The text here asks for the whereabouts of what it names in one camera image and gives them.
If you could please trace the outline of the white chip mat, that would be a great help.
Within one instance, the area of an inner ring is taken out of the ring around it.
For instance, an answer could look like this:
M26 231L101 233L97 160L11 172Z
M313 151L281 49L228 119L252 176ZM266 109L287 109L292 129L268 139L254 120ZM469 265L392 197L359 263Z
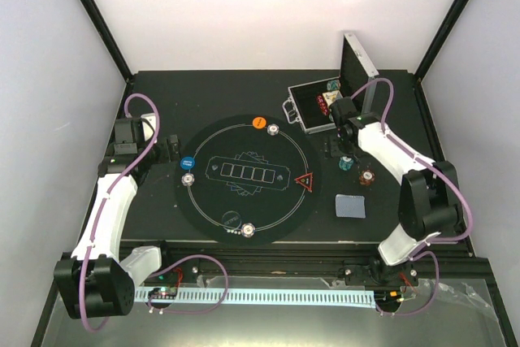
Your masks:
M270 136L276 136L279 134L280 132L280 127L277 125L277 124L269 124L267 127L266 127L266 132L270 135Z
M181 184L185 187L192 186L194 184L194 182L195 182L195 176L191 172L187 172L187 173L183 174L181 177Z
M256 228L252 223L244 223L240 228L240 234L245 238L251 238L256 232Z

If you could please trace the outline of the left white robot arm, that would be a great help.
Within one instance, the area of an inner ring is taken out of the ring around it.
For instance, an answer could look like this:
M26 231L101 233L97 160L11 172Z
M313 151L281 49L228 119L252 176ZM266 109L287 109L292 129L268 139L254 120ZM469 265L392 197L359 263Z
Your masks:
M158 116L153 113L115 122L115 140L98 167L86 227L75 249L54 268L54 282L72 319L126 315L137 287L150 275L157 281L173 275L175 263L158 245L119 256L130 205L150 168L179 156L177 136L157 135Z

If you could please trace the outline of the blue small blind button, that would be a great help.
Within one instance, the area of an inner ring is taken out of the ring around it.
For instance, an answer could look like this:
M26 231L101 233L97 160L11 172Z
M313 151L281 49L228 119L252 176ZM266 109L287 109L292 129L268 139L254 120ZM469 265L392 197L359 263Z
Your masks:
M184 171L190 171L190 170L194 169L195 165L196 165L196 161L195 161L195 158L192 156L184 156L180 160L180 168Z

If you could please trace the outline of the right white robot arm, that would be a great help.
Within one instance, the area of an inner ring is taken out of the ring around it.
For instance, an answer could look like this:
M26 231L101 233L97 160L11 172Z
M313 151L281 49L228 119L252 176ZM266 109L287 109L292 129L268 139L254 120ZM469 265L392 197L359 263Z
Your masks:
M378 245L370 258L371 279L389 284L416 253L441 238L463 220L463 202L457 172L449 162L436 162L403 142L383 118L360 114L351 98L340 98L329 106L330 116L344 148L375 158L401 186L399 222Z

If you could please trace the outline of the red triangular dealer marker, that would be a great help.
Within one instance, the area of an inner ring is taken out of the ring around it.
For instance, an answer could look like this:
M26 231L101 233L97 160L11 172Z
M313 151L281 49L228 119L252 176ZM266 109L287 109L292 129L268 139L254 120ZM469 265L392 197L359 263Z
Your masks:
M314 174L312 172L308 172L302 176L298 176L294 181L300 186L302 186L309 193L313 192Z

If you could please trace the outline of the white chip mat bottom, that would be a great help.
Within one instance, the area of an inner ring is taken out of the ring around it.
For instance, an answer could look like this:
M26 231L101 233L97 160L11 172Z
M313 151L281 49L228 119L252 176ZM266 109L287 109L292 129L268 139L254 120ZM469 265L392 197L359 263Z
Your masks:
M240 228L240 234L245 238L251 238L256 232L256 228L252 223L244 223Z

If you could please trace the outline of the white chip mat top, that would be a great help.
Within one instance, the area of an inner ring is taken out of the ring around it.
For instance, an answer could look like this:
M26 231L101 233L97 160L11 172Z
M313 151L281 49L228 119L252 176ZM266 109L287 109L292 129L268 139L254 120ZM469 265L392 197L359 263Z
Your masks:
M270 136L276 136L279 134L280 132L280 127L277 125L277 124L269 124L267 127L266 127L266 132L270 135Z

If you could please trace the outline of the orange big blind button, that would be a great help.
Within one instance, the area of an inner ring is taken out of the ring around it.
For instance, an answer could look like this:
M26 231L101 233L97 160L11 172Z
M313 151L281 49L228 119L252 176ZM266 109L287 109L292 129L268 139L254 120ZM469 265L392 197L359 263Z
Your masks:
M267 126L267 120L264 117L257 116L253 119L252 126L255 129L264 129Z

